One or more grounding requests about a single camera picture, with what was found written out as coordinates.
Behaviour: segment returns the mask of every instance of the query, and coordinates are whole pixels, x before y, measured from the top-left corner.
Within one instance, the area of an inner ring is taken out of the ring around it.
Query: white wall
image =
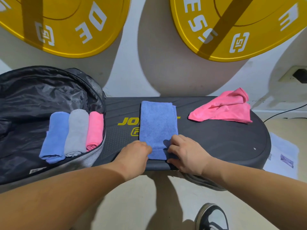
[[[107,96],[204,96],[242,87],[263,118],[307,103],[307,85],[278,82],[291,66],[307,65],[307,29],[249,60],[208,61],[180,39],[168,0],[132,0],[117,40],[89,58],[45,53],[3,28],[0,39],[0,73],[30,65],[76,67],[94,77]],[[280,117],[307,117],[306,111]]]

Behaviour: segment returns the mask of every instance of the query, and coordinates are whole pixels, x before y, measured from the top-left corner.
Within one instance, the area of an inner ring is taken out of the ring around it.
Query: black sneaker
[[[196,230],[228,230],[224,211],[214,203],[206,203],[196,217]]]

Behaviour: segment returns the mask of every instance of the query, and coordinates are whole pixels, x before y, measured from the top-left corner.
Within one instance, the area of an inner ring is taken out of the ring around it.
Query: open bag
[[[0,75],[0,193],[64,172],[91,167],[105,142],[76,157],[48,164],[39,158],[50,115],[84,109],[106,113],[105,95],[84,72],[31,66]]]

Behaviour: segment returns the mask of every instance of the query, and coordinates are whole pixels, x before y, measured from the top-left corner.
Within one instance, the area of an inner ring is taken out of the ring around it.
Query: forearm
[[[218,183],[281,230],[307,226],[307,184],[214,158],[204,177]]]
[[[0,195],[0,223],[8,230],[69,229],[91,204],[123,182],[108,164],[22,186]]]

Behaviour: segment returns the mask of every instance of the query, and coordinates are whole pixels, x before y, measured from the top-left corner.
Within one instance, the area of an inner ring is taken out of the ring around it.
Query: black cable
[[[280,114],[283,114],[283,113],[286,113],[286,112],[289,112],[289,111],[297,110],[297,109],[302,108],[302,107],[304,107],[304,106],[307,106],[307,104],[305,104],[305,105],[303,105],[303,106],[300,106],[300,107],[298,107],[298,108],[292,109],[292,110],[287,110],[287,111],[278,113],[278,114],[276,114],[276,115],[271,116],[271,117],[268,118],[267,120],[269,120],[269,119],[271,119],[271,118],[273,118],[273,117],[275,117],[275,116],[277,116],[277,115],[280,115]]]

